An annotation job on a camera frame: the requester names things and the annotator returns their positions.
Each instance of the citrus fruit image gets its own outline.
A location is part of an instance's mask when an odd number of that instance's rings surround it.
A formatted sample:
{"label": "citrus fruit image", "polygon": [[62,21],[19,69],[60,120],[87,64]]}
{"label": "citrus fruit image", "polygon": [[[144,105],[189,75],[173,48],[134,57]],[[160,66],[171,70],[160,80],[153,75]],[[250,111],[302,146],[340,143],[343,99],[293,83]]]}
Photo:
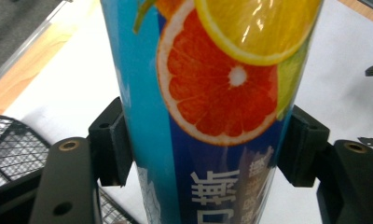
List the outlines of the citrus fruit image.
{"label": "citrus fruit image", "polygon": [[184,0],[157,0],[155,6],[166,20],[168,20]]}
{"label": "citrus fruit image", "polygon": [[215,44],[249,64],[279,63],[294,54],[311,32],[321,0],[195,0]]}
{"label": "citrus fruit image", "polygon": [[308,41],[287,60],[278,64],[278,93],[277,99],[277,119],[283,119],[288,110],[293,97],[297,91],[297,85],[301,78],[306,54],[308,51]]}
{"label": "citrus fruit image", "polygon": [[204,31],[185,1],[162,31],[157,55],[162,97],[175,122],[205,143],[252,140],[276,119],[277,65],[240,63]]}

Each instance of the can label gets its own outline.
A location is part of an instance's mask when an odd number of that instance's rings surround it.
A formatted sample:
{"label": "can label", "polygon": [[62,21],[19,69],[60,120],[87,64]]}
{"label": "can label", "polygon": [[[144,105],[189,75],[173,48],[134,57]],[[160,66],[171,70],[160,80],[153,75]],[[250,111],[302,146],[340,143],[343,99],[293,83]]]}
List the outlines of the can label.
{"label": "can label", "polygon": [[102,0],[150,223],[255,223],[321,0]]}

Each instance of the round hole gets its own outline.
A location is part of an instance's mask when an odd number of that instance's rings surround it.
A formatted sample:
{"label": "round hole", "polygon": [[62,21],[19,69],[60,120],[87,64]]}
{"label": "round hole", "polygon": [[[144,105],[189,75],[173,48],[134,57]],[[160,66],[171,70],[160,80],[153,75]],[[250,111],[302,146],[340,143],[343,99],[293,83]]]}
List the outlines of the round hole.
{"label": "round hole", "polygon": [[344,145],[347,149],[351,150],[351,151],[354,151],[354,152],[358,152],[358,153],[366,153],[367,150],[365,147],[363,146],[360,146],[360,145],[357,145],[355,143],[345,143]]}
{"label": "round hole", "polygon": [[75,140],[67,141],[59,146],[61,151],[70,151],[76,149],[79,146],[79,142]]}
{"label": "round hole", "polygon": [[101,125],[99,125],[99,128],[108,128],[109,126],[109,123],[102,123]]}
{"label": "round hole", "polygon": [[59,217],[67,214],[73,208],[73,205],[69,202],[58,204],[55,209],[53,209],[53,215]]}

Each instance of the grapefruit slice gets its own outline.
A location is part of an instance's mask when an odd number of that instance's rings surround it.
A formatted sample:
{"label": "grapefruit slice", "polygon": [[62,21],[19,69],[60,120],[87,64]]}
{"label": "grapefruit slice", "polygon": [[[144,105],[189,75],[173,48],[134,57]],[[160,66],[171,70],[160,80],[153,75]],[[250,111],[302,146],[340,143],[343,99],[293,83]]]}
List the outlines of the grapefruit slice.
{"label": "grapefruit slice", "polygon": [[276,118],[277,66],[254,66],[227,56],[205,33],[193,1],[185,1],[167,22],[157,66],[173,119],[205,143],[247,142]]}

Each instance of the wire mesh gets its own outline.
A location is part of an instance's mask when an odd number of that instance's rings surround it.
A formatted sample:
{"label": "wire mesh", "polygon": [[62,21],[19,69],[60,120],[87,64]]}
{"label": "wire mesh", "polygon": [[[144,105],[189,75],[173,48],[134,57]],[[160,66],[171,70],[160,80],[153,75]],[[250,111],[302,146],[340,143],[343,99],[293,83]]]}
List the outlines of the wire mesh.
{"label": "wire mesh", "polygon": [[[43,168],[49,148],[50,144],[27,125],[0,116],[0,187]],[[103,223],[137,223],[102,189],[99,192]]]}

